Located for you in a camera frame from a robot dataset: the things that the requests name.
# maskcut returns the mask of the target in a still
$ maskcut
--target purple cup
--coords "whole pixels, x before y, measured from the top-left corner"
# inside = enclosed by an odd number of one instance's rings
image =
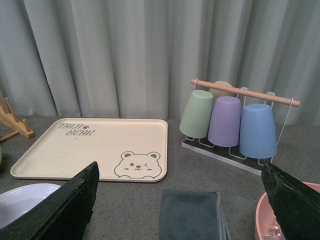
[[[220,147],[234,147],[239,144],[241,103],[233,96],[220,96],[213,106],[208,140]]]

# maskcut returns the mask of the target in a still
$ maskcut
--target curtain fold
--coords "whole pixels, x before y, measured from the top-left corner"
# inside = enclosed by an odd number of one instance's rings
[[[0,93],[19,115],[180,119],[199,78],[319,126],[319,22],[318,0],[3,0]]]

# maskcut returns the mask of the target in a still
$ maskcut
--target plastic cup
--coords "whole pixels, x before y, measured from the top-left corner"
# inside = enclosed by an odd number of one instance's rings
[[[204,138],[208,134],[214,96],[208,91],[194,90],[186,103],[180,131],[191,138]]]
[[[234,147],[239,144],[241,103],[233,96],[216,100],[208,131],[208,140],[217,146]]]
[[[275,119],[267,104],[251,104],[243,109],[240,126],[240,153],[254,159],[277,154]]]
[[[216,81],[215,84],[232,87],[232,85],[226,81]],[[214,104],[216,103],[216,100],[219,97],[223,97],[223,96],[234,97],[234,95],[235,95],[233,92],[223,91],[223,90],[214,89],[214,88],[210,88],[209,93],[211,93],[213,95],[213,103]]]

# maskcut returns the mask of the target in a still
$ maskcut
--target bear illustration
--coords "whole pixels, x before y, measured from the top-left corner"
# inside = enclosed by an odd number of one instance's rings
[[[122,160],[114,168],[114,173],[124,179],[154,179],[162,172],[158,160],[160,154],[152,151],[148,154],[134,154],[126,151],[121,154]]]

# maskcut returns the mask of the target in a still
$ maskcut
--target cream tray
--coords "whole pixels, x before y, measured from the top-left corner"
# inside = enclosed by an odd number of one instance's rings
[[[167,146],[164,120],[62,118],[10,172],[18,179],[68,180],[96,161],[100,181],[157,182],[167,173]]]

